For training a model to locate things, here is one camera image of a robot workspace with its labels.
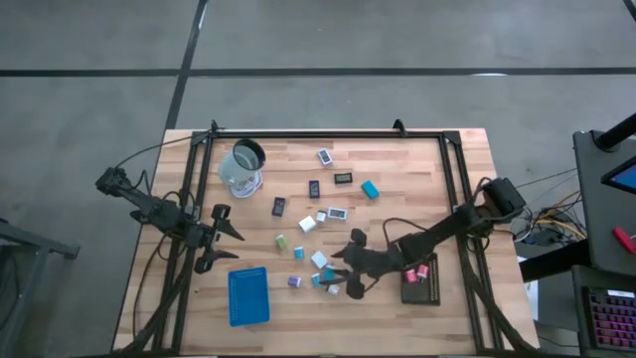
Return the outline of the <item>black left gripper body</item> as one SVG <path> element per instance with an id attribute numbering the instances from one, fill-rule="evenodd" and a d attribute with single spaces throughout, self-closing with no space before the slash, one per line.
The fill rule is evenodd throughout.
<path id="1" fill-rule="evenodd" d="M 198 274 L 205 273 L 212 269 L 214 262 L 212 260 L 212 252 L 215 251 L 214 244 L 220 239 L 220 222 L 229 222 L 228 216 L 230 214 L 231 207 L 225 204 L 217 204 L 213 208 L 212 219 L 213 225 L 207 226 L 201 224 L 198 232 L 200 237 L 197 240 L 197 248 L 203 248 L 202 255 L 195 260 L 194 272 Z"/>

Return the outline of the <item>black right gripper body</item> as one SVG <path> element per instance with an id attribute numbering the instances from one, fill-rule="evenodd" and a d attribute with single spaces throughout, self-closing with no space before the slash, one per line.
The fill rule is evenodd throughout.
<path id="1" fill-rule="evenodd" d="M 396 244 L 388 244 L 385 251 L 367 249 L 366 244 L 367 235 L 353 229 L 347 246 L 347 264 L 352 268 L 347 279 L 347 294 L 354 299 L 362 299 L 367 291 L 361 282 L 363 273 L 374 280 L 373 286 L 384 274 L 402 269 L 402 255 Z"/>

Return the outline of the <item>blue plastic basket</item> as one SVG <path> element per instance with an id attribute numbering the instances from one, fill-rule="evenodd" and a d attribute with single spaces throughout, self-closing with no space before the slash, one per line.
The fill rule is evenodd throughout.
<path id="1" fill-rule="evenodd" d="M 266 268 L 230 271 L 228 301 L 231 327 L 268 322 L 270 306 Z"/>

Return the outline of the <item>black plastic basket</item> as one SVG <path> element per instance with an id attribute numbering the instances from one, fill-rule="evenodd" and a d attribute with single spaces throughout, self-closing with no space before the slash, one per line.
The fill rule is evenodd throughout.
<path id="1" fill-rule="evenodd" d="M 412 268 L 415 272 L 420 265 L 429 267 L 428 278 L 418 277 L 415 283 L 408 283 L 404 273 L 401 278 L 400 295 L 404 304 L 440 305 L 439 269 L 436 253 L 429 256 L 426 262 Z"/>

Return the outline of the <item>white paper sheet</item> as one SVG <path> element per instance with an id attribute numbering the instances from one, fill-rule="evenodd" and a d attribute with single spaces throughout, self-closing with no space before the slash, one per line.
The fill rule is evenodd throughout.
<path id="1" fill-rule="evenodd" d="M 537 280 L 525 282 L 525 292 L 528 298 L 532 317 L 539 320 L 539 282 Z"/>

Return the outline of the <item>grey metal stand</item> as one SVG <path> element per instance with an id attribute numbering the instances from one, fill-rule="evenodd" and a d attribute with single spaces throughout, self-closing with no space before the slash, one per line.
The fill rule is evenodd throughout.
<path id="1" fill-rule="evenodd" d="M 20 279 L 20 274 L 16 271 L 17 296 L 6 320 L 0 322 L 0 358 L 11 358 L 29 314 L 34 294 L 44 274 L 48 255 L 59 254 L 65 260 L 75 260 L 79 254 L 80 246 L 65 244 L 22 230 L 4 219 L 0 219 L 0 240 L 8 242 L 10 249 L 25 249 L 34 255 L 31 270 L 23 279 Z"/>

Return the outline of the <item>grey equipment cart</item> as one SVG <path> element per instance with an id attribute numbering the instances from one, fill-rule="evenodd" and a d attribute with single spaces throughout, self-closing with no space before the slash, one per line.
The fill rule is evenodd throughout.
<path id="1" fill-rule="evenodd" d="M 585 316 L 590 310 L 584 306 L 587 298 L 583 293 L 588 287 L 636 293 L 636 255 L 625 251 L 612 234 L 619 227 L 636 238 L 636 194 L 601 183 L 603 175 L 636 156 L 636 139 L 623 141 L 614 152 L 598 149 L 589 132 L 576 132 L 572 139 L 590 259 L 588 268 L 571 270 L 580 354 L 587 358 L 636 358 L 636 352 L 594 347 L 591 323 Z"/>

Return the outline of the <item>keyboard with lit keys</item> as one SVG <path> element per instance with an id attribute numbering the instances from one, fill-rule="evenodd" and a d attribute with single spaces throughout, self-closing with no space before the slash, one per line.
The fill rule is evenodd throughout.
<path id="1" fill-rule="evenodd" d="M 636 353 L 636 292 L 584 287 L 582 303 L 592 348 Z"/>

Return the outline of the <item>monitor with blue screen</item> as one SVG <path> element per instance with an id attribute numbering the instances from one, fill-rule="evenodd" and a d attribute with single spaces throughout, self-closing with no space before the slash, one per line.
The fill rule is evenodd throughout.
<path id="1" fill-rule="evenodd" d="M 601 183 L 636 195 L 636 155 L 604 174 Z"/>

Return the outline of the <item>black pole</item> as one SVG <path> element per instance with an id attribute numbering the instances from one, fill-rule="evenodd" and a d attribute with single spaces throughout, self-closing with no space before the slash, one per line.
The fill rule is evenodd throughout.
<path id="1" fill-rule="evenodd" d="M 592 139 L 598 149 L 613 152 L 621 142 L 633 135 L 636 135 L 636 112 L 607 131 L 593 131 Z"/>

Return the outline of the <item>red handled tool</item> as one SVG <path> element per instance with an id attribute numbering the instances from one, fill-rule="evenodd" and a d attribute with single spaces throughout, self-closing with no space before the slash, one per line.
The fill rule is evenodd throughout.
<path id="1" fill-rule="evenodd" d="M 620 227 L 613 228 L 612 235 L 627 253 L 636 255 L 636 236 L 632 237 Z"/>

